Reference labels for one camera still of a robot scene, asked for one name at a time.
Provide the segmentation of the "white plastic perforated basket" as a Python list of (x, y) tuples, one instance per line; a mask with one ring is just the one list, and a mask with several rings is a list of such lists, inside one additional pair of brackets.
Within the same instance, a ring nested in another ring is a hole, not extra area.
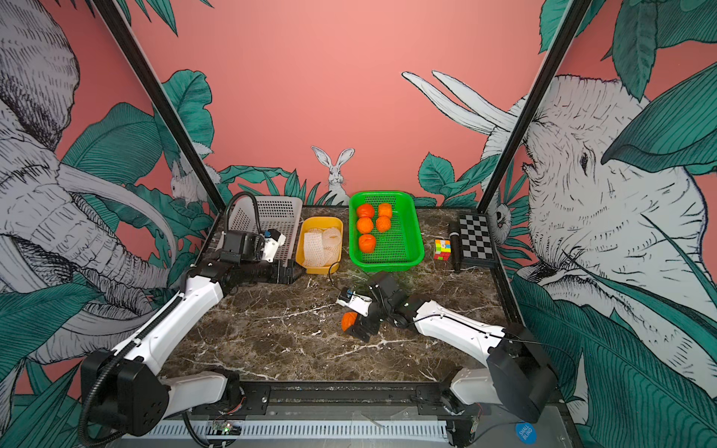
[[(276, 229), (286, 237), (286, 242), (276, 252), (275, 261), (284, 265), (293, 258), (293, 251), (300, 227), (302, 201), (289, 196), (256, 196), (261, 229)], [(231, 231), (257, 231), (253, 203), (248, 197), (239, 199), (231, 208), (229, 227)]]

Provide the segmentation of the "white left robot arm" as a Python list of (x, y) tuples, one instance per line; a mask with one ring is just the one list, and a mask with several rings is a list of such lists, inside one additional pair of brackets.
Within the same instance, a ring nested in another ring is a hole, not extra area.
[(219, 368), (162, 380), (162, 366), (226, 293), (256, 283), (290, 285), (304, 273), (294, 261), (202, 261), (188, 270), (183, 288), (146, 324), (82, 362), (80, 443), (103, 447), (126, 434), (144, 436), (162, 420), (187, 417), (203, 405), (218, 406), (223, 416), (245, 410), (246, 392), (235, 371)]

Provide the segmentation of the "green plastic perforated basket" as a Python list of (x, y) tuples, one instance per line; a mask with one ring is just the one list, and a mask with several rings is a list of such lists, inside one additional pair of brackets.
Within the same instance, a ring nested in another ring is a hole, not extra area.
[[(360, 250), (357, 210), (371, 205), (378, 213), (379, 205), (392, 208), (391, 228), (385, 233), (373, 230), (376, 245), (372, 253)], [(349, 256), (366, 273), (403, 272), (422, 263), (425, 249), (414, 198), (406, 192), (358, 192), (349, 201)]]

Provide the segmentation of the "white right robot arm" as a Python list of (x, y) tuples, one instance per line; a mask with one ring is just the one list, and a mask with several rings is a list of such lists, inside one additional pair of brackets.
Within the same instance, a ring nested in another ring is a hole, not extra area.
[(461, 368), (449, 375), (437, 398), (426, 399), (427, 405), (461, 416), (493, 404), (528, 423), (540, 419), (558, 387), (558, 374), (526, 327), (500, 327), (465, 317), (426, 294), (404, 291), (387, 272), (373, 276), (368, 287), (368, 295), (351, 287), (340, 290), (336, 302), (348, 310), (343, 332), (368, 343), (388, 323), (446, 343), (479, 363), (477, 369)]

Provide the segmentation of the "black white folding chessboard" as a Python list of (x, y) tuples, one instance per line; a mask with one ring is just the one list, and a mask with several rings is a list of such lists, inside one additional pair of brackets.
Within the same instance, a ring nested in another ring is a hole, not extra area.
[(463, 265), (491, 268), (497, 257), (486, 215), (459, 217), (460, 257)]

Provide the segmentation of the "black frame post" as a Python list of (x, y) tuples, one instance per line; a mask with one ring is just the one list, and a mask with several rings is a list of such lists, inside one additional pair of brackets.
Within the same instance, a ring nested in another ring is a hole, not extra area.
[(149, 64), (145, 53), (134, 37), (129, 22), (127, 22), (120, 7), (115, 1), (105, 0), (93, 1), (93, 6), (106, 24), (110, 34), (125, 56), (125, 59), (132, 67), (134, 74), (136, 74), (142, 84), (153, 106), (155, 106), (159, 112), (162, 121), (168, 128), (169, 134), (171, 134), (173, 140), (175, 140), (184, 156), (188, 159), (200, 184), (207, 191), (211, 205), (213, 205), (214, 209), (221, 215), (226, 209), (225, 202), (216, 188), (215, 183), (209, 177), (203, 160), (194, 149), (188, 131), (184, 127), (177, 110), (165, 93), (155, 71)]
[(508, 171), (509, 165), (519, 149), (522, 146), (522, 140), (528, 132), (528, 127), (533, 120), (538, 107), (543, 102), (552, 79), (556, 71), (558, 71), (566, 52), (571, 46), (577, 30), (584, 20), (584, 16), (591, 5), (590, 0), (574, 0), (569, 1), (567, 10), (560, 22), (556, 36), (548, 49), (547, 56), (543, 61), (541, 70), (533, 83), (532, 89), (528, 94), (526, 103), (524, 104), (517, 123), (510, 134), (508, 142), (500, 155), (496, 169), (488, 183), (483, 197), (477, 206), (479, 213), (487, 212), (488, 206), (492, 201), (496, 191), (500, 186), (500, 181)]

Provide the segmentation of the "blue round sticker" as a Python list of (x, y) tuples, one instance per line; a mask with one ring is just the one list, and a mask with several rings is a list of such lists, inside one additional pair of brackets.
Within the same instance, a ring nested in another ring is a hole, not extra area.
[(515, 424), (515, 434), (526, 445), (533, 445), (537, 442), (537, 431), (534, 425), (527, 422), (519, 422)]

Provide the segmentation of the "black cylindrical microphone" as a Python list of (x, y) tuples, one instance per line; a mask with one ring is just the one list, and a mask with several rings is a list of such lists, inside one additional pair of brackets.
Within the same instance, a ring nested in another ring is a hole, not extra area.
[(459, 224), (454, 221), (448, 225), (449, 241), (451, 246), (451, 262), (456, 274), (461, 272), (461, 238)]

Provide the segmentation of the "white slotted front rail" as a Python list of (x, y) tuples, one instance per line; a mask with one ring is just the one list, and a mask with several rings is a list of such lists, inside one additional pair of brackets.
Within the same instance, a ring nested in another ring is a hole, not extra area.
[(224, 440), (409, 440), (447, 442), (446, 425), (439, 421), (372, 420), (239, 420), (193, 421), (198, 436)]

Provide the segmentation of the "black frame post left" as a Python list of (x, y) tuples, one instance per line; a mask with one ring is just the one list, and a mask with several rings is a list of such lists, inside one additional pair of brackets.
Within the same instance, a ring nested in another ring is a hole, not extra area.
[(184, 127), (177, 110), (165, 93), (155, 71), (149, 64), (145, 53), (134, 37), (129, 22), (127, 22), (120, 7), (115, 1), (105, 0), (93, 1), (93, 6), (106, 24), (110, 34), (125, 56), (125, 59), (132, 67), (134, 74), (136, 74), (142, 84), (153, 106), (155, 106), (159, 112), (162, 121), (168, 128), (169, 134), (171, 134), (173, 140), (175, 140), (184, 156), (188, 159), (200, 184), (207, 191), (211, 205), (213, 205), (214, 209), (221, 215), (226, 209), (225, 202), (216, 188), (215, 183), (209, 177), (203, 160), (194, 149), (188, 131)]

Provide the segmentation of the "colourful rubiks cube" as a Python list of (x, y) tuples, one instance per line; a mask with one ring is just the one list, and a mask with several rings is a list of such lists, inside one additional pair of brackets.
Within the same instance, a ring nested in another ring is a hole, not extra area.
[(452, 255), (451, 242), (444, 239), (436, 239), (434, 241), (433, 259), (437, 261), (449, 261)]

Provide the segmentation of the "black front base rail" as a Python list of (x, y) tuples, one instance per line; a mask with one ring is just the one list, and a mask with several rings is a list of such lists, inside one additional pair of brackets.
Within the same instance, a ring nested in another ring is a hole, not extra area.
[(422, 416), (460, 418), (490, 405), (535, 423), (541, 407), (530, 395), (509, 389), (499, 397), (491, 384), (469, 386), (476, 398), (463, 399), (444, 382), (260, 382), (231, 380), (216, 404), (200, 405), (200, 414), (265, 416), (271, 406), (416, 406)]

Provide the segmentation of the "black frame post right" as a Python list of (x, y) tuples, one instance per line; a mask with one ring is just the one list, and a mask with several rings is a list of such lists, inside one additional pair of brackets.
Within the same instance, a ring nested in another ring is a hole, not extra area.
[(524, 104), (517, 123), (510, 134), (508, 142), (500, 155), (496, 169), (488, 183), (483, 197), (477, 206), (479, 213), (487, 212), (488, 206), (492, 201), (496, 191), (500, 186), (500, 181), (508, 171), (509, 165), (519, 149), (522, 146), (522, 140), (528, 132), (528, 127), (533, 120), (538, 107), (543, 102), (552, 79), (556, 71), (558, 71), (566, 52), (571, 46), (577, 30), (584, 20), (584, 16), (591, 5), (590, 0), (574, 0), (569, 1), (567, 10), (560, 22), (556, 36), (548, 49), (547, 56), (543, 61), (541, 70), (533, 83), (532, 89), (528, 94), (526, 103)]

